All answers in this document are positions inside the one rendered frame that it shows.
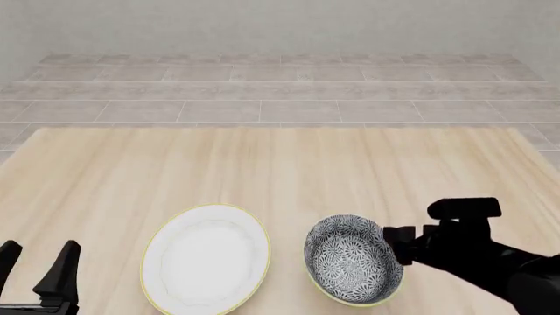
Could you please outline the black white patterned bowl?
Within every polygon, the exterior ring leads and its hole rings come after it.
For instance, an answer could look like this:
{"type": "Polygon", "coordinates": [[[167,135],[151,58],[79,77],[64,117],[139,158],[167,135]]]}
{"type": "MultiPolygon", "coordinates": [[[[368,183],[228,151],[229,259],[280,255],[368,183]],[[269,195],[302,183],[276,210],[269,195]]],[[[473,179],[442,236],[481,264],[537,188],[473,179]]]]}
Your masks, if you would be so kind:
{"type": "Polygon", "coordinates": [[[403,266],[383,238],[383,229],[355,214],[319,220],[304,241],[308,275],[340,304],[369,307],[396,293],[403,266]]]}

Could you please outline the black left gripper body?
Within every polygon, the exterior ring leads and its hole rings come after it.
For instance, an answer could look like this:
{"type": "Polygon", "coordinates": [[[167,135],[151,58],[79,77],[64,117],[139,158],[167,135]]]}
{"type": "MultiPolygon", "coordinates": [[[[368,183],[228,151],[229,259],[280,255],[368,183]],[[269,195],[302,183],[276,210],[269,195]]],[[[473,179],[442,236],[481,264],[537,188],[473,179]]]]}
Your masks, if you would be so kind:
{"type": "Polygon", "coordinates": [[[77,315],[80,307],[63,303],[60,306],[39,304],[0,304],[0,315],[77,315]]]}

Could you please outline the white plate with yellow rim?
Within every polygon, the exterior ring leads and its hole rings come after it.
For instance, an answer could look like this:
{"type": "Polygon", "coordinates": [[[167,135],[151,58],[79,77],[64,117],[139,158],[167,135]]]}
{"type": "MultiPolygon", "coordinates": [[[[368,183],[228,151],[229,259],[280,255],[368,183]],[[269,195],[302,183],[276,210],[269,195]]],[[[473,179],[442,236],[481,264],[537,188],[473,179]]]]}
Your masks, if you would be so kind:
{"type": "Polygon", "coordinates": [[[226,315],[256,293],[270,258],[268,233],[251,212],[229,204],[194,206],[150,238],[140,283],[162,315],[226,315]]]}

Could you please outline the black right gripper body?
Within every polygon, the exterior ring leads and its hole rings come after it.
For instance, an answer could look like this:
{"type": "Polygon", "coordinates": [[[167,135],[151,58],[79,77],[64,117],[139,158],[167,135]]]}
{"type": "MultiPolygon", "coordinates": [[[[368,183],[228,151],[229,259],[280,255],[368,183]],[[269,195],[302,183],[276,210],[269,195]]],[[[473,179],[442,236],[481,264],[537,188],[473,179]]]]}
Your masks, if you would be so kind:
{"type": "Polygon", "coordinates": [[[413,257],[419,263],[439,263],[442,254],[440,226],[423,225],[423,234],[413,241],[413,257]]]}

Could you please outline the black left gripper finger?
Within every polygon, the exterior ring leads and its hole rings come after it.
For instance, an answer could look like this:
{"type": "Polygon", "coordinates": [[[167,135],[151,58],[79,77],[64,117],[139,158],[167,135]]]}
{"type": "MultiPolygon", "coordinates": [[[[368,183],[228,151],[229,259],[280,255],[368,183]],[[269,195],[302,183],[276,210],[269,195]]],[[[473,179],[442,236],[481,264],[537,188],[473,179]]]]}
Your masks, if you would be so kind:
{"type": "Polygon", "coordinates": [[[39,295],[40,306],[57,307],[64,303],[77,305],[77,271],[81,246],[76,241],[67,241],[57,259],[45,276],[33,288],[39,295]]]}
{"type": "Polygon", "coordinates": [[[6,241],[0,246],[0,291],[18,260],[23,247],[15,241],[6,241]]]}

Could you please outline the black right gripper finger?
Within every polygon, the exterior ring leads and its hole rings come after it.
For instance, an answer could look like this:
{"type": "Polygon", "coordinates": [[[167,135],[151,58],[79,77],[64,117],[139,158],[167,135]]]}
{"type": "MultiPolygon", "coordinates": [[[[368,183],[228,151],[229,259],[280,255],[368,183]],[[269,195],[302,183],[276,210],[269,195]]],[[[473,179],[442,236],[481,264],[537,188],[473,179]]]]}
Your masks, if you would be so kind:
{"type": "Polygon", "coordinates": [[[416,238],[416,228],[414,226],[384,227],[383,238],[388,244],[408,243],[416,238]]]}
{"type": "Polygon", "coordinates": [[[402,266],[410,266],[414,260],[413,248],[405,242],[394,243],[394,253],[396,260],[402,266]]]}

